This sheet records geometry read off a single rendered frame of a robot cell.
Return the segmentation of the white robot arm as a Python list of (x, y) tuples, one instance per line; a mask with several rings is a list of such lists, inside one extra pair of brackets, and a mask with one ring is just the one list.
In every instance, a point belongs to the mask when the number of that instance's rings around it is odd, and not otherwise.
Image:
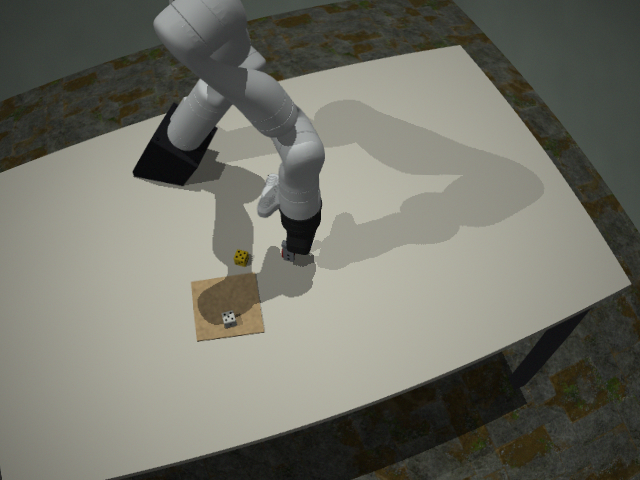
[(155, 18), (154, 30), (165, 47), (200, 78), (170, 118), (171, 143), (184, 151), (198, 148), (234, 105), (260, 133), (271, 137), (282, 160), (278, 172), (282, 196), (292, 202), (314, 198), (325, 161), (323, 143), (283, 87), (262, 72), (266, 60), (251, 46), (241, 1), (174, 0), (171, 4)]

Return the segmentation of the tan mat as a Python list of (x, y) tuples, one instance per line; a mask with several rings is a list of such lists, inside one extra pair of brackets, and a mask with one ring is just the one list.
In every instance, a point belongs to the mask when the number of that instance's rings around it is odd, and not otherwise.
[[(264, 333), (255, 272), (191, 282), (198, 341)], [(225, 328), (233, 310), (237, 326)]]

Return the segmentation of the white die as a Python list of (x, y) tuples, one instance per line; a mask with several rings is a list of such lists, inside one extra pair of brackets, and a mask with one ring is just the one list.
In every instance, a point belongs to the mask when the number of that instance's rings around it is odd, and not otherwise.
[(225, 328), (237, 326), (236, 318), (233, 310), (222, 313)]

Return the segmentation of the yellow die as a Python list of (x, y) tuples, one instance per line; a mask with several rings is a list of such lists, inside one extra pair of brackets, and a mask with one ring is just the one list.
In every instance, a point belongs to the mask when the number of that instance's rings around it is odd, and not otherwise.
[(236, 254), (234, 256), (234, 262), (236, 265), (246, 267), (248, 259), (249, 259), (249, 255), (247, 251), (243, 251), (239, 249), (236, 251)]

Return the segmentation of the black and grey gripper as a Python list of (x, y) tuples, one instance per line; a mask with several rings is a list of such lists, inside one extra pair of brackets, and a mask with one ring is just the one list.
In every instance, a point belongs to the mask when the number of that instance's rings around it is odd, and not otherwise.
[(320, 188), (311, 200), (292, 202), (282, 196), (278, 174), (272, 173), (266, 179), (257, 213), (259, 217), (268, 218), (278, 209), (281, 214), (281, 223), (287, 231), (287, 238), (281, 244), (283, 258), (294, 262), (294, 253), (309, 254), (316, 230), (320, 225), (322, 209)]

